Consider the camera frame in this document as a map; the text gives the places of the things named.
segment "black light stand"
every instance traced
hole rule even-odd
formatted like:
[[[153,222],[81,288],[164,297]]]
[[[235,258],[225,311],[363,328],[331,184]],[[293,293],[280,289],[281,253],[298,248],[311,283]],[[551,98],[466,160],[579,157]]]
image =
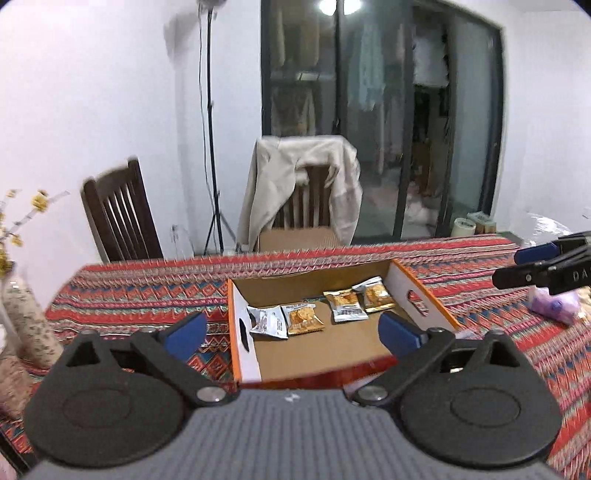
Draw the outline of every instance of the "black light stand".
[[[234,242],[236,242],[236,236],[232,229],[228,225],[228,221],[220,211],[219,205],[219,191],[217,190],[217,176],[216,176],[216,161],[213,155],[213,120],[212,120],[212,17],[213,10],[207,12],[207,123],[209,125],[209,158],[212,162],[212,183],[213,183],[213,216],[212,222],[209,225],[209,232],[207,233],[207,240],[205,241],[205,249],[203,255],[207,254],[207,247],[209,246],[209,240],[213,233],[214,224],[217,227],[217,238],[220,245],[220,253],[223,254],[223,236],[222,236],[222,221]]]

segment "silver bolt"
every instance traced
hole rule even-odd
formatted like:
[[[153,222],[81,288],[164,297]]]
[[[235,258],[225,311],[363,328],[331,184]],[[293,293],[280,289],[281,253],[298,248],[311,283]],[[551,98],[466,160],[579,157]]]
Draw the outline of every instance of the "silver bolt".
[[[388,396],[388,391],[378,385],[367,385],[357,390],[357,395],[361,400],[380,401]]]
[[[197,392],[197,398],[207,403],[216,403],[226,397],[226,391],[220,387],[204,387]]]

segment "ceiling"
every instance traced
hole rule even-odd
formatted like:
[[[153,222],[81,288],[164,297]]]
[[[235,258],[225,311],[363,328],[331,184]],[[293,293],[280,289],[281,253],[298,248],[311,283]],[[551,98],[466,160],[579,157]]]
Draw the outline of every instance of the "ceiling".
[[[522,12],[568,11],[580,9],[574,0],[511,0],[511,4],[513,4],[517,10]]]

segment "patterned tablecloth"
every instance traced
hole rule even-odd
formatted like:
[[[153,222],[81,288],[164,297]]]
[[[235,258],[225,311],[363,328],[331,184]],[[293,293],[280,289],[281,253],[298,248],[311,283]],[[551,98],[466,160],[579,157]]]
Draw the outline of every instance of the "patterned tablecloth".
[[[565,328],[532,314],[526,290],[499,291],[491,274],[511,263],[516,246],[498,235],[434,239],[185,261],[125,262],[82,268],[56,295],[47,318],[69,341],[83,328],[108,336],[146,325],[164,327],[191,312],[207,312],[207,338],[190,364],[222,381],[232,379],[227,278],[278,275],[397,258],[467,328],[508,332],[547,381],[564,413],[549,464],[570,479],[591,478],[591,328]],[[43,372],[34,371],[38,380]],[[20,452],[29,449],[20,422],[1,428]]]

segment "ceiling light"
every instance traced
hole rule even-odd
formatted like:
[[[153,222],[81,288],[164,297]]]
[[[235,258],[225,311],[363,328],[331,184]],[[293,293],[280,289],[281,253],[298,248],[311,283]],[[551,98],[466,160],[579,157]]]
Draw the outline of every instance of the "ceiling light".
[[[361,0],[345,0],[345,15],[355,13],[361,8],[361,6]],[[320,8],[320,11],[324,13],[324,15],[332,17],[336,10],[336,0],[320,0],[318,8]]]

